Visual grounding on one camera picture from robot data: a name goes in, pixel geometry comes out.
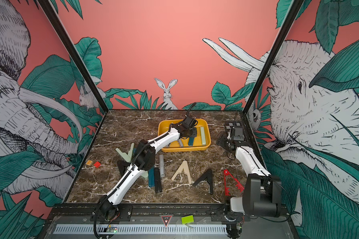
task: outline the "warning triangle sign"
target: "warning triangle sign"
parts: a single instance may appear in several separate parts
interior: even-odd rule
[[[163,224],[165,224],[165,227],[168,227],[169,222],[173,217],[173,214],[172,215],[161,215],[160,217],[162,218],[162,221],[163,221]]]

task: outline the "red cube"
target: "red cube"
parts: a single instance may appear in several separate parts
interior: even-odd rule
[[[95,162],[94,166],[95,166],[96,168],[99,168],[99,167],[101,166],[101,164],[100,164],[99,161],[97,161],[97,162]]]

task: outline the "marble table surface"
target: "marble table surface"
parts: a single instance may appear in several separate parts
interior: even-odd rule
[[[224,111],[193,111],[193,117],[206,120],[211,134],[211,145],[205,151],[171,152],[163,154],[165,162],[165,177],[161,178],[161,193],[155,193],[154,187],[149,188],[148,179],[139,178],[124,196],[124,203],[223,203],[225,200],[224,174],[227,169],[244,186],[246,174],[238,160],[227,157],[226,151],[215,144],[223,124],[234,120],[235,112]],[[117,161],[122,160],[115,151],[119,148],[128,152],[131,143],[137,146],[141,139],[152,139],[158,134],[158,124],[162,120],[182,119],[185,111],[109,111],[100,131],[98,132],[87,160],[99,161],[101,166],[84,164],[74,183],[67,203],[97,203],[99,198],[112,189],[119,181],[120,173]],[[156,167],[159,167],[158,154]],[[192,180],[198,179],[207,169],[213,170],[214,194],[210,195],[209,184],[202,181],[198,186],[188,184],[187,176],[179,174],[171,180],[183,160],[187,160]],[[235,187],[235,181],[227,177],[226,184],[231,196],[242,194]]]

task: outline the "black corner post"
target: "black corner post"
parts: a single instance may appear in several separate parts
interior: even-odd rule
[[[56,15],[55,10],[53,9],[52,5],[48,0],[38,0],[41,8],[43,9],[45,15],[48,17],[48,20],[52,24],[53,28],[55,29],[57,35],[61,39],[62,43],[64,44],[65,48],[67,49],[69,55],[72,57],[73,62],[76,64],[78,70],[82,74],[84,80],[88,84],[89,88],[95,95],[99,106],[103,109],[106,113],[108,112],[108,108],[106,107],[105,101],[102,99],[100,93],[98,92],[96,85],[93,83],[92,78],[86,69],[84,62],[82,61],[80,55],[77,53],[72,40],[68,36],[67,32],[65,31],[64,26],[62,25],[60,19]]]
[[[267,73],[270,70],[271,65],[273,64],[276,55],[279,52],[279,49],[282,46],[282,43],[284,42],[284,39],[286,38],[287,34],[289,33],[289,30],[292,26],[292,23],[295,20],[295,17],[297,16],[297,13],[299,12],[299,9],[301,8],[303,3],[303,0],[293,0],[291,3],[291,6],[287,12],[286,17],[284,18],[283,24],[281,26],[281,29],[278,32],[278,35],[274,41],[273,47],[270,50],[269,56],[266,59],[266,62],[263,65],[263,68],[261,70],[261,73],[259,74],[259,77],[254,85],[253,91],[250,94],[250,97],[248,101],[246,102],[246,105],[244,107],[244,115],[247,115],[247,112],[249,111],[249,108],[251,104],[253,103],[259,89],[261,88],[261,85],[263,84],[264,79],[266,79]]]

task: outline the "plastic tray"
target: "plastic tray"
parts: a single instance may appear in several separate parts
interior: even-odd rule
[[[158,135],[163,134],[164,132],[168,131],[169,125],[171,123],[178,123],[181,120],[164,120],[161,121],[158,125]],[[197,137],[194,138],[193,146],[188,146],[187,143],[189,142],[189,139],[181,139],[183,143],[183,147],[180,147],[180,144],[178,141],[174,141],[170,144],[169,147],[162,148],[163,152],[185,152],[185,151],[200,151],[200,150],[206,150],[207,147],[211,144],[211,138],[210,138],[210,131],[209,127],[207,126],[207,122],[203,119],[197,119],[198,124],[196,125],[197,129]],[[205,138],[206,138],[206,145],[202,145],[201,140],[201,129],[200,127],[204,127],[205,130]]]

